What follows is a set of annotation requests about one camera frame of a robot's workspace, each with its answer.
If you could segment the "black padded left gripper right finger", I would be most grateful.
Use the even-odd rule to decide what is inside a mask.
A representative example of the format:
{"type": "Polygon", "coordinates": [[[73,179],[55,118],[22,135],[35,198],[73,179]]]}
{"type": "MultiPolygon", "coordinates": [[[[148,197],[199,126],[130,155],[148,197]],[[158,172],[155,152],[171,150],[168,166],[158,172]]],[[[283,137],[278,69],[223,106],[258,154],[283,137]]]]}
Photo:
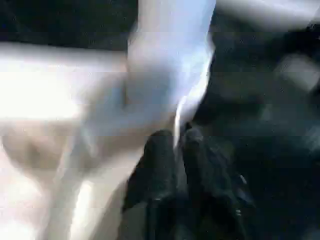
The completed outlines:
{"type": "Polygon", "coordinates": [[[251,240],[249,211],[220,146],[189,129],[182,137],[182,157],[196,235],[202,240],[251,240]]]}

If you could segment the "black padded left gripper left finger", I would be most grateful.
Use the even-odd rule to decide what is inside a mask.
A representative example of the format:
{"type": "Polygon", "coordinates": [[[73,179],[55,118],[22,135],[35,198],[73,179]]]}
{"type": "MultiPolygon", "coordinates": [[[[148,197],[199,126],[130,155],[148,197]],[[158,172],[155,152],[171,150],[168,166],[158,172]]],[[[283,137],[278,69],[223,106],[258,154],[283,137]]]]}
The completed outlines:
{"type": "Polygon", "coordinates": [[[173,135],[153,133],[127,181],[122,206],[122,239],[173,240],[176,214],[176,162],[173,135]]]}

